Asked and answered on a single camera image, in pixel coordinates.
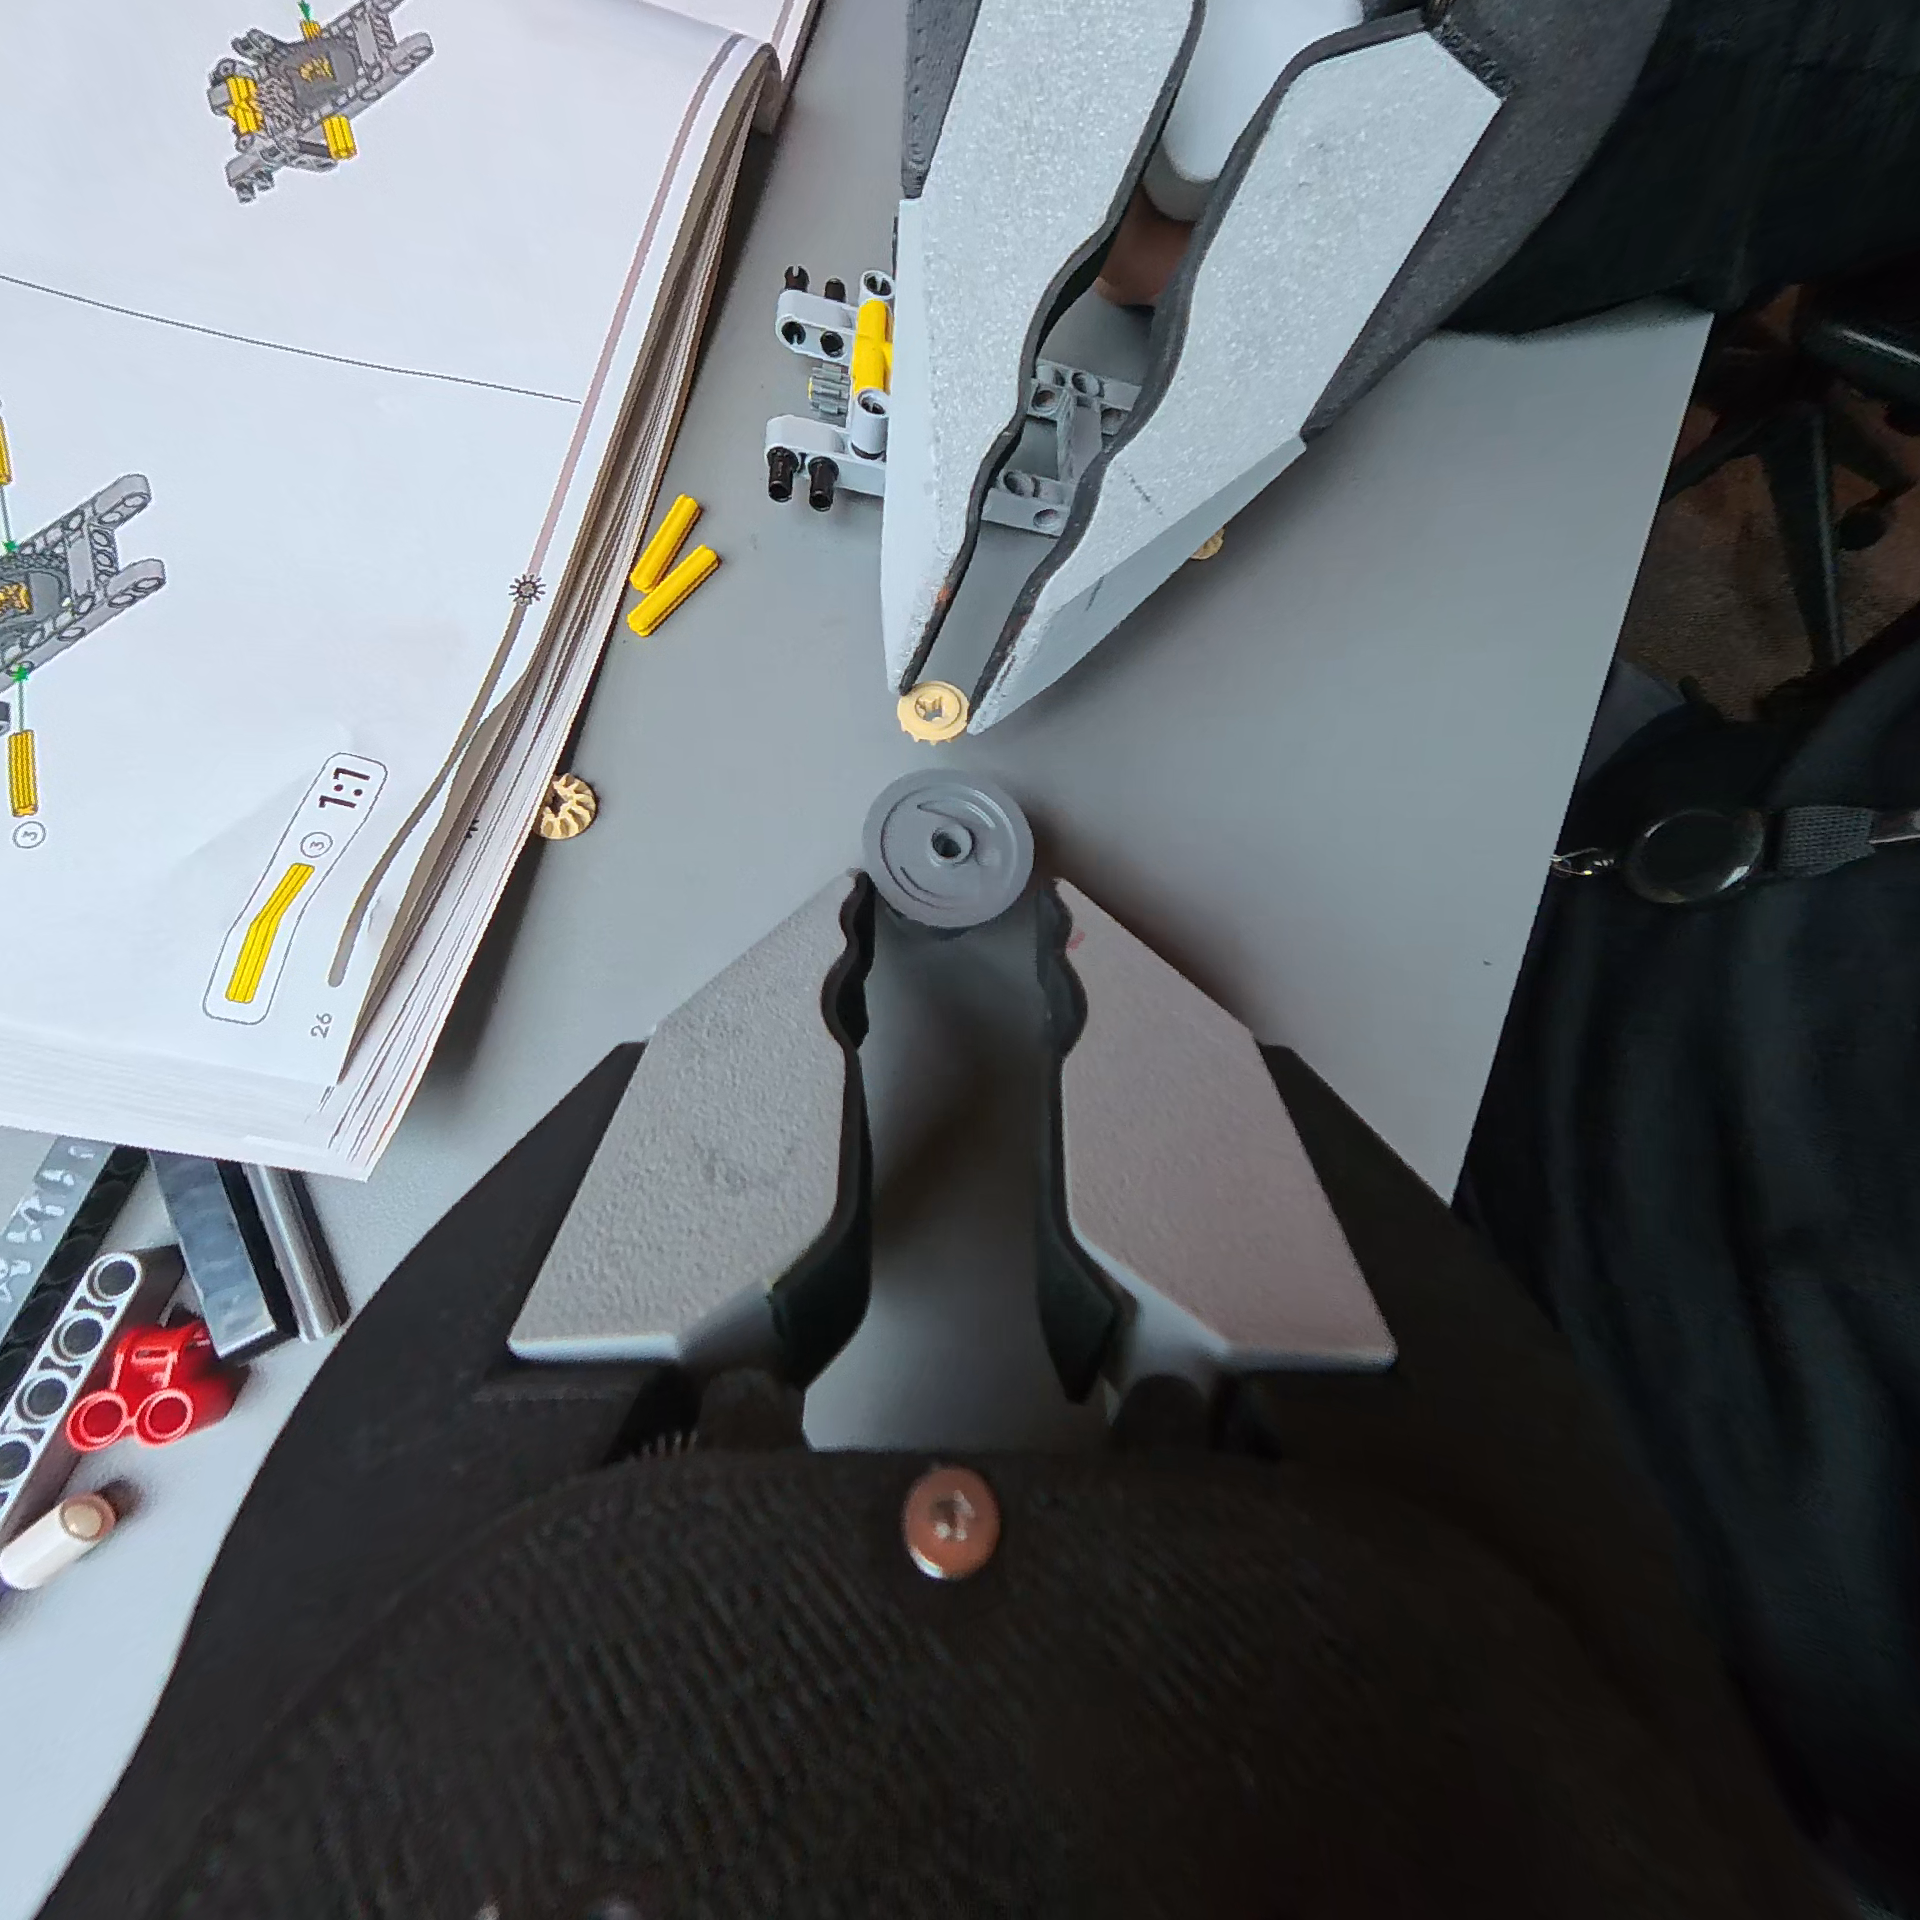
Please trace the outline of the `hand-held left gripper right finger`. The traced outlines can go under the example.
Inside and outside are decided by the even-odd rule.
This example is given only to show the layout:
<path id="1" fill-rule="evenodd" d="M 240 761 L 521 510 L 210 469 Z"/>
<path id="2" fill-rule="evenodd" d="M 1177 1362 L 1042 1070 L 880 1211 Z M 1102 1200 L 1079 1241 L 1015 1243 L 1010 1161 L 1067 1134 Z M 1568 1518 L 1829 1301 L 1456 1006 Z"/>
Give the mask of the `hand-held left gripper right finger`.
<path id="1" fill-rule="evenodd" d="M 1376 1296 L 1253 1033 L 1090 896 L 1038 889 L 1040 1328 L 1070 1401 L 1376 1374 Z"/>

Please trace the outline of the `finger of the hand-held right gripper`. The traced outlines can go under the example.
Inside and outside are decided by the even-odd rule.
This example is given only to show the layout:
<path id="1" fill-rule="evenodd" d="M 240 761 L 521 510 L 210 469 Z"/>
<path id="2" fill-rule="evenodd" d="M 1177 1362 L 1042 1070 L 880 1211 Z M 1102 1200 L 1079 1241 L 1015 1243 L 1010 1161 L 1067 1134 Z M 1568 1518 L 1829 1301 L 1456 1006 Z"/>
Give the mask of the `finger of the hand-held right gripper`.
<path id="1" fill-rule="evenodd" d="M 1079 665 L 1301 455 L 1499 107 L 1417 16 L 1337 34 L 1287 71 L 1159 302 L 1134 411 L 1001 626 L 974 731 Z"/>
<path id="2" fill-rule="evenodd" d="M 880 638 L 921 681 L 1019 441 L 1049 325 L 1090 286 L 1202 5 L 912 5 Z"/>

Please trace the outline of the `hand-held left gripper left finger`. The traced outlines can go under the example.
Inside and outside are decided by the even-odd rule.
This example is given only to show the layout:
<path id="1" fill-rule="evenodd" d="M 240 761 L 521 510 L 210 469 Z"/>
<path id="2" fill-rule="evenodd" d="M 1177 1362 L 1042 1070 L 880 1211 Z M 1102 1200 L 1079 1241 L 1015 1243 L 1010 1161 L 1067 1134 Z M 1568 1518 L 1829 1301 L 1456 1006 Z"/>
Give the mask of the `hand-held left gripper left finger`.
<path id="1" fill-rule="evenodd" d="M 830 882 L 658 1024 L 519 1310 L 519 1360 L 807 1387 L 846 1349 L 873 1282 L 873 907 L 866 878 Z"/>

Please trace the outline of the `dark grey round lego piece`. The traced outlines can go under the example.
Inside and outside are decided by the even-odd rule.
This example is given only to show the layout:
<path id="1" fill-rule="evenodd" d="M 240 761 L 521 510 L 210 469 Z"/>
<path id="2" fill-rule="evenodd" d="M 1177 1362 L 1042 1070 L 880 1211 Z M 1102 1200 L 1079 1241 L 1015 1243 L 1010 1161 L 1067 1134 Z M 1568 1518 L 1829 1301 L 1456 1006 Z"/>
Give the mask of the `dark grey round lego piece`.
<path id="1" fill-rule="evenodd" d="M 1019 903 L 1035 837 L 1019 802 L 987 777 L 905 775 L 869 809 L 862 869 L 903 921 L 965 933 Z"/>

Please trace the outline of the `black flat lego plate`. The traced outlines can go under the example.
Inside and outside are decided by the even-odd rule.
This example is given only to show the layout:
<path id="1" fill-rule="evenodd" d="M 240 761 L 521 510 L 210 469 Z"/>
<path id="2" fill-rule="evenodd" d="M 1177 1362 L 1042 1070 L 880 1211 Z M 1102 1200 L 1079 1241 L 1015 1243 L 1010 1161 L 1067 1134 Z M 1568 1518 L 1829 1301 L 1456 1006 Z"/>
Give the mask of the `black flat lego plate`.
<path id="1" fill-rule="evenodd" d="M 297 1173 L 158 1150 L 151 1170 L 222 1360 L 345 1323 L 350 1305 Z"/>

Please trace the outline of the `red lego connector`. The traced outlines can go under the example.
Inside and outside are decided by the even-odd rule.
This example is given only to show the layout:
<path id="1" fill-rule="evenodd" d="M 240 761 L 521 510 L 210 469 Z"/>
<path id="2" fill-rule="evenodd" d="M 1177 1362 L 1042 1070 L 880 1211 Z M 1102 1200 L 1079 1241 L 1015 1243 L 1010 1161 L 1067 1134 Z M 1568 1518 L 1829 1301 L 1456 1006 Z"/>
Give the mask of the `red lego connector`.
<path id="1" fill-rule="evenodd" d="M 222 1422 L 233 1401 L 235 1383 L 213 1351 L 208 1328 L 199 1317 L 185 1317 L 121 1335 L 105 1385 L 73 1403 L 64 1438 L 82 1454 L 128 1438 L 160 1449 Z"/>

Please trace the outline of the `black lego beam with holes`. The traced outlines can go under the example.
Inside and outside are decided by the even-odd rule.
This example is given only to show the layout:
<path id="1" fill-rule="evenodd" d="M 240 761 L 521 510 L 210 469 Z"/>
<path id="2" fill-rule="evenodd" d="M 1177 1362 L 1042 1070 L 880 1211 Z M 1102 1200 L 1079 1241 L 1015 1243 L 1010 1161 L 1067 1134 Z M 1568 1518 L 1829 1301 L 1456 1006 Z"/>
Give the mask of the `black lego beam with holes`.
<path id="1" fill-rule="evenodd" d="M 160 1275 L 155 1259 L 151 1253 L 96 1257 L 5 1397 L 5 1545 L 48 1511 L 71 1477 L 78 1451 L 64 1438 L 64 1422 L 101 1374 L 133 1310 L 153 1296 Z"/>

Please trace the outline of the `lego instruction booklet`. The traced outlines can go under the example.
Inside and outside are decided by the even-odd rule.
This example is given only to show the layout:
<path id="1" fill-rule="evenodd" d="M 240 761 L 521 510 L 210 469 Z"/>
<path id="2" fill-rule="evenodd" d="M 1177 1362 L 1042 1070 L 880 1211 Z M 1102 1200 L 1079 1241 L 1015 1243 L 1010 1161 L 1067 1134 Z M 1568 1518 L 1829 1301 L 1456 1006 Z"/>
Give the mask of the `lego instruction booklet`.
<path id="1" fill-rule="evenodd" d="M 2 5 L 7 1129 L 377 1163 L 814 9 Z"/>

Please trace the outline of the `white lego pin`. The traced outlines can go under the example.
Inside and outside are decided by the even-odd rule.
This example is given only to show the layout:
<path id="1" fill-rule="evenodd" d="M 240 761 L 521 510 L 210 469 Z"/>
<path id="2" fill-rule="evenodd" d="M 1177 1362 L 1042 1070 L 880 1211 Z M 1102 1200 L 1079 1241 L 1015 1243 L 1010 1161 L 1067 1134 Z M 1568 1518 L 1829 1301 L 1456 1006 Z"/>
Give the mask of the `white lego pin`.
<path id="1" fill-rule="evenodd" d="M 23 1527 L 0 1552 L 0 1577 L 9 1593 L 37 1593 L 96 1552 L 114 1531 L 117 1511 L 105 1495 L 62 1497 Z"/>

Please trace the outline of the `person's right hand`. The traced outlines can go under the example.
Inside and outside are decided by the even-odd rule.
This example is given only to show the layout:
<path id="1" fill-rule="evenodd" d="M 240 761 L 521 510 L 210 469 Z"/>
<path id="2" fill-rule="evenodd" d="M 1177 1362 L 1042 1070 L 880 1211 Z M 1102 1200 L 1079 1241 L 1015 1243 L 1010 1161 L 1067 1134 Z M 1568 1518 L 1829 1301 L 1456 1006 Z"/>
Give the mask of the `person's right hand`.
<path id="1" fill-rule="evenodd" d="M 1193 224 L 1168 217 L 1141 185 L 1095 277 L 1095 290 L 1120 309 L 1154 309 L 1184 261 Z"/>

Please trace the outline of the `black office chair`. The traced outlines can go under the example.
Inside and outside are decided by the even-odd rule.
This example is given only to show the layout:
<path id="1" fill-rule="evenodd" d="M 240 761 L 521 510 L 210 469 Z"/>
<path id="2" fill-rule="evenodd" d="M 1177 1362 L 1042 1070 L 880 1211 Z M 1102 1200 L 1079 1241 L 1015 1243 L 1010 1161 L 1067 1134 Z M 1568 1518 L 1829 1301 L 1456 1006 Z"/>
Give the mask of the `black office chair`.
<path id="1" fill-rule="evenodd" d="M 1915 437 L 1915 272 L 1810 283 L 1785 327 L 1755 306 L 1717 318 L 1694 393 L 1712 432 L 1673 459 L 1662 494 L 1673 501 L 1739 459 L 1760 464 L 1817 674 L 1849 654 L 1840 551 L 1879 542 L 1915 485 L 1842 391 L 1879 402 L 1890 430 Z"/>

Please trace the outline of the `black badge reel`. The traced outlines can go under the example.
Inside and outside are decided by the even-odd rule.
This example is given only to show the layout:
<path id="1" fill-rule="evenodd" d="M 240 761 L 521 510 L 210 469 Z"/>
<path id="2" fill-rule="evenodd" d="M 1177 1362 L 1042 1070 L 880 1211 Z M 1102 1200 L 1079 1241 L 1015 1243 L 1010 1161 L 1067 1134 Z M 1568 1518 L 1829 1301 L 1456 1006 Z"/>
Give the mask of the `black badge reel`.
<path id="1" fill-rule="evenodd" d="M 1915 807 L 1680 807 L 1621 848 L 1552 855 L 1554 880 L 1611 880 L 1653 905 L 1705 905 L 1849 869 L 1918 841 Z"/>

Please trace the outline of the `long dark grey studded beam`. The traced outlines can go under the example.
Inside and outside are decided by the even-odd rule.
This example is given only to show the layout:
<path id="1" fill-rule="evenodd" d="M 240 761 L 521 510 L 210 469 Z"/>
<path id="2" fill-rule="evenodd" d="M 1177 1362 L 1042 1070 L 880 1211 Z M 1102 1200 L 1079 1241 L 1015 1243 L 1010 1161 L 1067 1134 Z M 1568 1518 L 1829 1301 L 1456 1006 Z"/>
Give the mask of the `long dark grey studded beam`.
<path id="1" fill-rule="evenodd" d="M 62 1241 L 112 1163 L 112 1145 L 85 1138 L 50 1143 L 2 1227 L 2 1335 L 46 1278 Z"/>

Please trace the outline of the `grey lego frame assembly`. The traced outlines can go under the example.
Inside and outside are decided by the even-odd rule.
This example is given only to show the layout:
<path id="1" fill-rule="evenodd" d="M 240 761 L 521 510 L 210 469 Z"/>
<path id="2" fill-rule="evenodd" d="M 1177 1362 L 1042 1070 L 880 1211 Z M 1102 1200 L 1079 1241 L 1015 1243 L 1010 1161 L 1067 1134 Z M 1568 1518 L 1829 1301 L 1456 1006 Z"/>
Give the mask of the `grey lego frame assembly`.
<path id="1" fill-rule="evenodd" d="M 885 498 L 894 418 L 894 306 L 889 272 L 864 272 L 855 288 L 830 277 L 809 288 L 802 267 L 784 272 L 775 306 L 779 343 L 807 361 L 807 398 L 795 416 L 763 430 L 766 494 L 802 496 L 827 512 L 839 496 Z M 1056 537 L 1097 453 L 1136 409 L 1129 382 L 1038 359 L 1026 375 L 1022 434 L 992 480 L 987 523 Z"/>

